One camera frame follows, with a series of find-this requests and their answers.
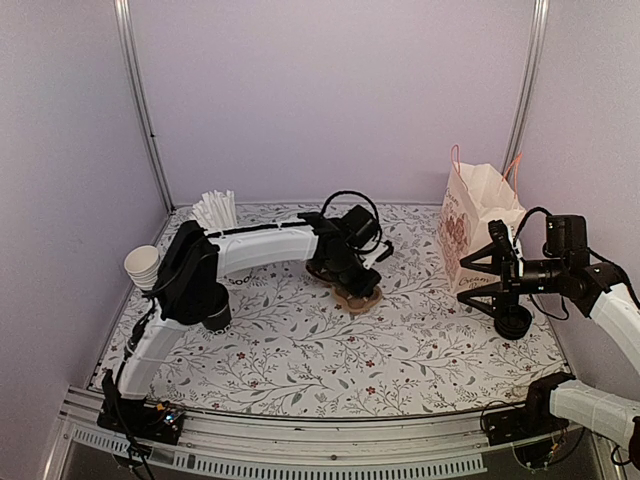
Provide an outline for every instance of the gift bag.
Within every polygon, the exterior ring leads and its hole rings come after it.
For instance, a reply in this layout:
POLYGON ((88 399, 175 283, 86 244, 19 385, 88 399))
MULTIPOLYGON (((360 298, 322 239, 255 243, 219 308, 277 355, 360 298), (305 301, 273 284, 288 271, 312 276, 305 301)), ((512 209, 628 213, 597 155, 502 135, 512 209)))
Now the gift bag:
POLYGON ((460 163, 460 147, 451 149, 453 168, 438 222, 438 244, 451 292, 456 294, 498 281, 498 277, 460 267, 460 259, 491 242, 488 224, 501 219, 514 230, 526 213, 518 201, 521 155, 503 175, 489 164, 460 163), (514 168, 514 190, 507 182, 514 168))

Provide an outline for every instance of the bundle of straws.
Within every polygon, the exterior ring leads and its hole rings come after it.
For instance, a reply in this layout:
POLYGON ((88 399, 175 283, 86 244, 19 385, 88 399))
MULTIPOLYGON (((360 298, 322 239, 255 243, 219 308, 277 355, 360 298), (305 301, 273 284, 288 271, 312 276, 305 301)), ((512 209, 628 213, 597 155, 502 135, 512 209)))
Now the bundle of straws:
POLYGON ((203 193, 193 206, 193 216, 207 233, 237 227, 235 194, 229 190, 203 193))

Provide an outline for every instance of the stack of cups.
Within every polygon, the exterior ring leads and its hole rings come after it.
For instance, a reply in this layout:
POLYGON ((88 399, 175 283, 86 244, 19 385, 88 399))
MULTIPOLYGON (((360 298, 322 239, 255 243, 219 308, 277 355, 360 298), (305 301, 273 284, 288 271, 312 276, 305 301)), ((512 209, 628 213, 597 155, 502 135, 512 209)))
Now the stack of cups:
POLYGON ((159 266, 160 253, 153 245, 138 247, 124 259, 124 269, 136 287, 144 291, 153 290, 159 266))

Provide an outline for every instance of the robotic arm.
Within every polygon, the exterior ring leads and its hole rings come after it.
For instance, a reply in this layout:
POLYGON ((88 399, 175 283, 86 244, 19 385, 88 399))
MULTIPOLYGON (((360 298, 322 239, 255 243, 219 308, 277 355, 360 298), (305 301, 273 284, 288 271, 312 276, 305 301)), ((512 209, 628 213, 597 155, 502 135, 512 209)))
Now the robotic arm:
MULTIPOLYGON (((460 264, 499 275, 500 281, 461 292, 460 302, 493 317, 501 336, 517 340, 526 334, 532 318, 519 305, 520 295, 559 293, 600 325, 640 373, 638 301, 620 267, 610 262, 590 264, 593 252, 587 246, 583 217, 547 216, 543 260, 524 260, 502 221, 490 222, 489 233, 492 243, 460 264)), ((627 447, 630 460, 640 469, 640 403, 589 387, 567 373, 533 382, 524 408, 486 415, 483 429, 493 445, 552 432, 566 427, 566 420, 627 447)))
POLYGON ((133 328, 115 380, 109 370, 102 381, 105 401, 98 425, 131 437, 177 443, 181 409, 166 402, 148 407, 145 399, 153 376, 190 326, 202 323, 216 333, 229 326, 229 293, 218 282, 221 276, 273 262, 307 260, 348 294, 372 296, 381 277, 371 266, 393 253, 391 242, 382 241, 375 206, 371 214, 356 205, 341 218, 326 218, 325 208, 288 222, 209 234, 194 220, 183 223, 162 260, 154 289, 144 294, 152 301, 151 310, 133 328))

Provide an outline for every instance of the white wall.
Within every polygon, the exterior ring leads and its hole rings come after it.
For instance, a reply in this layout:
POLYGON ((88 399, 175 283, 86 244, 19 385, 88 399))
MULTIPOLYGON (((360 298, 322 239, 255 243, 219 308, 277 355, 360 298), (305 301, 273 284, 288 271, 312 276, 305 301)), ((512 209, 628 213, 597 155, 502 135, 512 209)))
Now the white wall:
MULTIPOLYGON (((526 207, 584 215, 593 249, 638 289, 639 50, 636 0, 551 2, 519 182, 526 207)), ((527 229, 530 245, 540 245, 540 219, 527 229)), ((583 381, 640 400, 638 374, 603 331, 577 311, 555 325, 583 381)))
POLYGON ((151 117, 177 203, 440 202, 449 150, 501 167, 531 0, 136 0, 151 117))
POLYGON ((0 14, 0 478, 33 480, 67 387, 94 368, 126 252, 163 211, 113 2, 0 14))

